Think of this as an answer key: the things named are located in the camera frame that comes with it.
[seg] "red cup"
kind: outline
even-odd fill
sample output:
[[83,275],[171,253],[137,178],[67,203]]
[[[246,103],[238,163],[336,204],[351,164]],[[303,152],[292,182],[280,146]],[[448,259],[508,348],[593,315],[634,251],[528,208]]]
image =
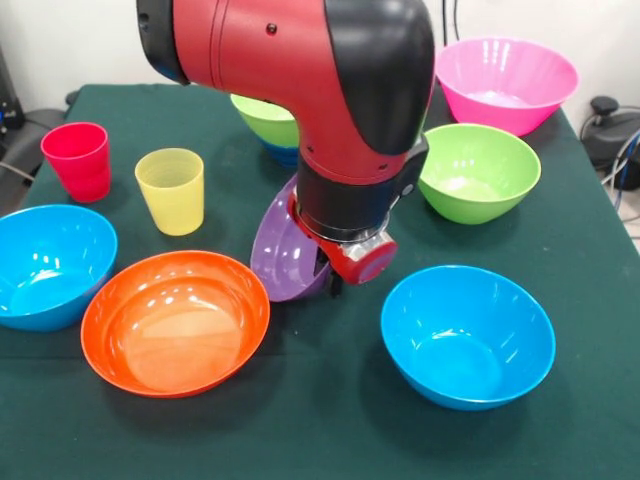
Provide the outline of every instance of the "red cup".
[[109,194],[109,135],[103,127],[67,123],[45,135],[40,148],[76,202],[97,202]]

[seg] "blue bowl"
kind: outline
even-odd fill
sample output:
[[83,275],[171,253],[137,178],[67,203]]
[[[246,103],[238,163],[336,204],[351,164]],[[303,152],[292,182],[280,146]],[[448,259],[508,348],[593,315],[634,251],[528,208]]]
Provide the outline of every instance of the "blue bowl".
[[283,167],[294,168],[298,165],[298,147],[279,147],[260,141],[269,155]]
[[118,238],[109,221],[72,205],[0,218],[0,325],[51,332],[82,319],[113,273]]
[[549,317],[512,281],[439,266],[401,281],[382,309],[382,337],[420,394],[456,410],[502,406],[537,387],[556,341]]

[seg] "purple bowl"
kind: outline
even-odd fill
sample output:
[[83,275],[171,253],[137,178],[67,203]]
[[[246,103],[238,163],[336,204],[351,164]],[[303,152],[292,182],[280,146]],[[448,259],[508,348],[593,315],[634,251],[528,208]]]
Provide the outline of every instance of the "purple bowl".
[[298,228],[287,210],[297,175],[280,190],[265,213],[251,252],[251,270],[260,278],[272,302],[285,302],[318,293],[329,264],[317,273],[318,244]]

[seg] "pink bowl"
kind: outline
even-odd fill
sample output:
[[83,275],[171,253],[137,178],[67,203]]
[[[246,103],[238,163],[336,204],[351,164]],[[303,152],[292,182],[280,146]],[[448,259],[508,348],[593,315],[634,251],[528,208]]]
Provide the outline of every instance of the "pink bowl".
[[502,37],[449,45],[438,55],[436,76],[458,122],[517,136],[538,128],[579,83],[575,67],[558,52]]

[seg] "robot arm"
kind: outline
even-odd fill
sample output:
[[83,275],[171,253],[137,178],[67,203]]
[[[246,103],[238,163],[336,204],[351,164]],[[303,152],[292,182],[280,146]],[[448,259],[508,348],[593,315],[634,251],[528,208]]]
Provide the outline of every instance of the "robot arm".
[[417,182],[435,48],[422,0],[137,0],[161,74],[269,101],[300,129],[292,215],[349,283],[395,243],[389,211]]

